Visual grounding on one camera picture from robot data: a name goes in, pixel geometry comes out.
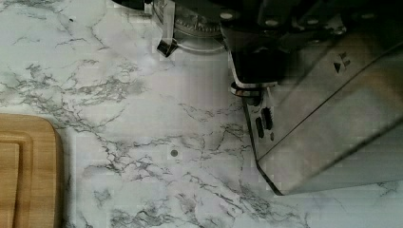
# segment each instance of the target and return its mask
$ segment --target gray marble veining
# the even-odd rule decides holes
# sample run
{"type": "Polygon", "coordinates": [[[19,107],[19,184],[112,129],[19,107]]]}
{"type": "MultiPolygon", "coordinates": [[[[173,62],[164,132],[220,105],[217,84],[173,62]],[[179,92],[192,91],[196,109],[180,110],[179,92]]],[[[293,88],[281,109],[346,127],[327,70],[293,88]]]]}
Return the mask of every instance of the gray marble veining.
{"type": "Polygon", "coordinates": [[[6,0],[0,31],[0,111],[62,135],[67,228],[403,224],[400,182],[276,197],[225,53],[164,59],[155,23],[111,1],[6,0]]]}

